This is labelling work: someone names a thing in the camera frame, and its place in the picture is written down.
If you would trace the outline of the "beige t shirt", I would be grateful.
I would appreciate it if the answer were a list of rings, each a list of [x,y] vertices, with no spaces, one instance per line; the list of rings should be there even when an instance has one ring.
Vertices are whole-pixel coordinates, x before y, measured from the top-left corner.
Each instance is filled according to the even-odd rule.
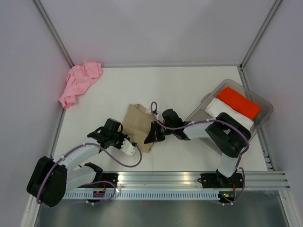
[[[136,143],[145,153],[149,153],[152,147],[152,143],[144,144],[144,141],[150,132],[153,121],[154,118],[147,108],[141,104],[130,104],[122,122],[123,133],[127,134],[130,141]]]

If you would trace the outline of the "white t shirt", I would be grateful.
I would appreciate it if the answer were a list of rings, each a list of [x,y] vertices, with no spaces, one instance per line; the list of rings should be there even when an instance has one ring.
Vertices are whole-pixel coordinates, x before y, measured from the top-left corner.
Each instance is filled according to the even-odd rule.
[[[251,119],[233,110],[230,106],[217,98],[211,100],[205,108],[205,112],[213,118],[217,117],[220,113],[226,113],[248,130],[250,130],[254,124]]]

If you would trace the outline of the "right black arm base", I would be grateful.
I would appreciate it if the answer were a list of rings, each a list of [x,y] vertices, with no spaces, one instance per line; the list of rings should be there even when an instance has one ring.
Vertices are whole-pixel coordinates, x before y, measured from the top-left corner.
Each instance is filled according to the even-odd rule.
[[[225,177],[221,173],[202,173],[197,179],[202,188],[208,189],[238,189],[243,187],[244,179],[241,173],[234,173],[231,177]]]

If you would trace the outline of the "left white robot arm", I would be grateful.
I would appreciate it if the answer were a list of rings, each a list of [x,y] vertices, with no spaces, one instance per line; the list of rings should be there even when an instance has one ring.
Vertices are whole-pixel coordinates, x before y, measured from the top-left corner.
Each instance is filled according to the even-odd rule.
[[[127,155],[135,153],[135,146],[123,134],[123,126],[114,119],[107,119],[104,126],[89,133],[85,140],[59,156],[40,158],[28,182],[26,191],[39,203],[56,206],[65,193],[80,186],[104,185],[103,169],[88,159],[109,147]]]

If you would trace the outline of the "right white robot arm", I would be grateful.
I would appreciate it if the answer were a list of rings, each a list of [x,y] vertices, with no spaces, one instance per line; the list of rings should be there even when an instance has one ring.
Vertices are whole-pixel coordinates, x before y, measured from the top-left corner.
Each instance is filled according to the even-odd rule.
[[[179,140],[209,138],[222,152],[216,175],[217,183],[226,187],[233,182],[241,152],[249,145],[249,130],[225,112],[213,119],[199,122],[183,121],[173,109],[165,110],[162,117],[163,122],[155,120],[151,123],[145,144],[164,141],[171,134]]]

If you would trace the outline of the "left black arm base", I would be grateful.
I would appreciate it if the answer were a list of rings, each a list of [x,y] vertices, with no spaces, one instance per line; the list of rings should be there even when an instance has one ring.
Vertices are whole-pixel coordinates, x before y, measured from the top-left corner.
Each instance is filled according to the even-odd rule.
[[[79,188],[114,188],[113,186],[117,187],[118,176],[117,173],[103,173],[93,180],[94,184],[81,185]]]

